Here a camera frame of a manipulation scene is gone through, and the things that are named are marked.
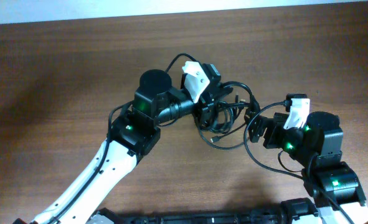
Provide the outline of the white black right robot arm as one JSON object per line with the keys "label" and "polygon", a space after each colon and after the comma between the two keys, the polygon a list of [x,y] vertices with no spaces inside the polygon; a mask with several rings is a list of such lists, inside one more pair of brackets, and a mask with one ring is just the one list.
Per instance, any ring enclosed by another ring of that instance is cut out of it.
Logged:
{"label": "white black right robot arm", "polygon": [[312,113],[257,113],[245,117],[244,136],[251,142],[263,137],[267,149],[280,148],[302,165],[298,175],[314,205],[308,207],[319,223],[365,223],[366,196],[357,174],[342,160],[343,131],[338,116]]}

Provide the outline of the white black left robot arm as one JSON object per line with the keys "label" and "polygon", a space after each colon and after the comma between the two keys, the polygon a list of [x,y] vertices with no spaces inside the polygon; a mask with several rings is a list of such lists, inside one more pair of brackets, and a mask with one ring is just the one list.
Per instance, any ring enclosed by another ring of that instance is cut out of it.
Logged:
{"label": "white black left robot arm", "polygon": [[66,191],[32,223],[86,223],[115,185],[150,153],[161,127],[193,114],[196,121],[215,123],[222,98],[232,92],[211,70],[184,72],[181,89],[164,70],[144,72],[133,101],[108,117],[108,131],[94,158]]}

